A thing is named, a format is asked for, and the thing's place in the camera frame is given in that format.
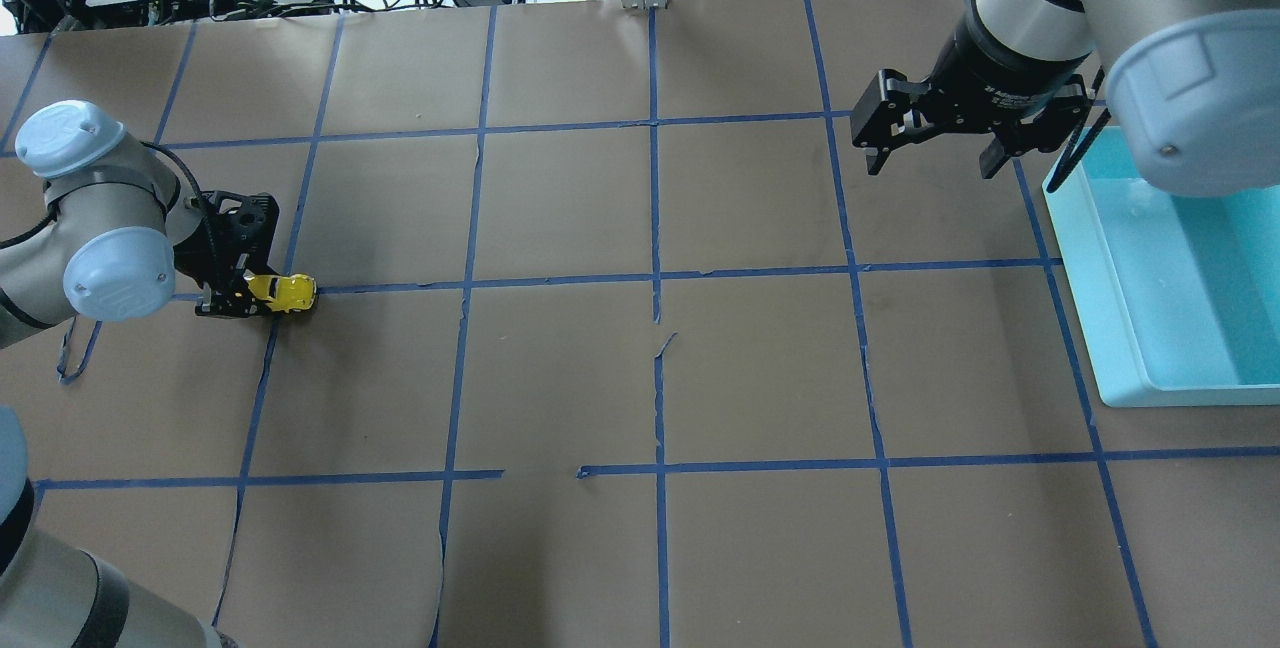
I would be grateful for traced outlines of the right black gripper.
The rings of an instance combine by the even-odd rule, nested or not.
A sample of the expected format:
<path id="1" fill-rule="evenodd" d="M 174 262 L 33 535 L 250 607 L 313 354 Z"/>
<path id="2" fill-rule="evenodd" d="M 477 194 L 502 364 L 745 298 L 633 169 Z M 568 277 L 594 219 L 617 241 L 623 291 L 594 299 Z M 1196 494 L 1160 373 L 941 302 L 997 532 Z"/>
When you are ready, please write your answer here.
<path id="1" fill-rule="evenodd" d="M 852 143 L 863 150 L 867 174 L 877 177 L 891 152 L 927 134 L 991 132 L 979 172 L 991 179 L 1025 152 L 1060 150 L 1093 109 L 1089 99 L 1053 99 L 1085 61 L 1027 56 L 998 41 L 975 18 L 963 18 L 925 78 L 927 88 L 901 70 L 881 69 L 850 114 Z"/>

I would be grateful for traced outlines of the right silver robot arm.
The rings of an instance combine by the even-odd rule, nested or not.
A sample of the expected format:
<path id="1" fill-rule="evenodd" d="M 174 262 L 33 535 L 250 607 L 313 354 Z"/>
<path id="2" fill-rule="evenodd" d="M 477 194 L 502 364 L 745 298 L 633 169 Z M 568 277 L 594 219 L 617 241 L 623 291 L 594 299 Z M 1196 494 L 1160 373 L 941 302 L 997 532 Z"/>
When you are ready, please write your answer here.
<path id="1" fill-rule="evenodd" d="M 1110 119 L 1139 177 L 1219 197 L 1277 184 L 1279 0 L 964 0 L 929 76 L 879 70 L 851 111 L 877 175 L 891 152 L 942 134 L 989 136 L 980 174 L 1068 142 L 1088 150 L 1100 60 Z"/>

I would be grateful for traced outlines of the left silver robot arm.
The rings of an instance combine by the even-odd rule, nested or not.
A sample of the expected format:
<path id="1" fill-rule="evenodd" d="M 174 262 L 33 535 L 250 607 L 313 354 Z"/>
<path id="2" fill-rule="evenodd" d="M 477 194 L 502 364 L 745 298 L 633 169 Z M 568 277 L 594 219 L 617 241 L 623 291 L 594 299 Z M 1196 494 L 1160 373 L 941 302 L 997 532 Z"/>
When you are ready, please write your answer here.
<path id="1" fill-rule="evenodd" d="M 83 100 L 35 111 L 17 158 L 42 182 L 45 214 L 3 242 L 3 346 L 76 318 L 155 314 L 188 277 L 196 311 L 252 318 L 268 301 L 279 207 L 270 193 L 205 191 L 175 155 Z M 20 420 L 3 410 L 3 644 L 233 647 L 206 619 L 131 580 L 106 560 L 40 529 Z"/>

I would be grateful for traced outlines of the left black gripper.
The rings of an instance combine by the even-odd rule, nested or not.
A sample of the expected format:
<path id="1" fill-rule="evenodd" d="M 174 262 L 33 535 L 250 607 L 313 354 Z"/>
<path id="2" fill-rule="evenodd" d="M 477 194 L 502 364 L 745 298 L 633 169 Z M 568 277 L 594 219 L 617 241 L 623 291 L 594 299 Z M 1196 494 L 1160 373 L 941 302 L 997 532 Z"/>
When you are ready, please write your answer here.
<path id="1" fill-rule="evenodd" d="M 256 316 L 256 301 L 274 301 L 276 278 L 260 274 L 250 268 L 224 269 L 218 263 L 212 238 L 201 222 L 195 233 L 174 247 L 175 269 L 202 288 L 196 305 L 197 318 L 246 319 Z M 243 279 L 244 287 L 230 287 L 234 279 Z"/>

